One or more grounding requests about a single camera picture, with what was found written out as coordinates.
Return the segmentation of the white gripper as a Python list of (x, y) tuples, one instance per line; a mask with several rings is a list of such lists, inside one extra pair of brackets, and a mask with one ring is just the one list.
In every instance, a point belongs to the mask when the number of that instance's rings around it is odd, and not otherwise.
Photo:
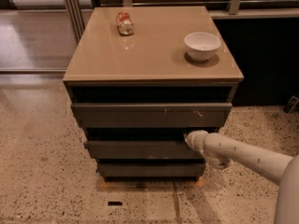
[(208, 132), (204, 130), (192, 131), (185, 135), (185, 142), (189, 148), (194, 151), (200, 152), (203, 150), (205, 138), (207, 135)]

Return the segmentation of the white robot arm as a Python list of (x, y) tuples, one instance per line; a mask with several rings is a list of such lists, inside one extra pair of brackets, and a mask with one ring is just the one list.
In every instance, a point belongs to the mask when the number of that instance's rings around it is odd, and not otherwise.
[(299, 222), (299, 156), (288, 156), (234, 140), (219, 133), (193, 131), (187, 145), (215, 169), (236, 161), (279, 186), (274, 224)]

